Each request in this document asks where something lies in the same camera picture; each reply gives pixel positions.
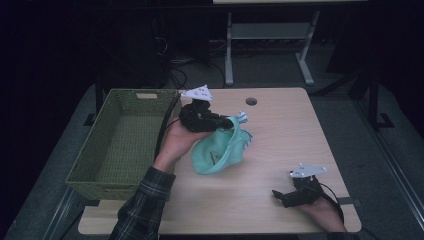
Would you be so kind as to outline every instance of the green wicker basket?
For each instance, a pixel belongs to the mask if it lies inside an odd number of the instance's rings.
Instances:
[[[171,89],[112,89],[66,183],[90,200],[134,195],[153,163],[163,118],[177,94]],[[174,114],[180,109],[178,101]]]

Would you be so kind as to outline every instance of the plaid sleeve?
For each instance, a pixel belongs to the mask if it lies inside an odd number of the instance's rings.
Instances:
[[[162,211],[174,180],[175,175],[150,167],[136,194],[119,209],[109,239],[158,239]]]

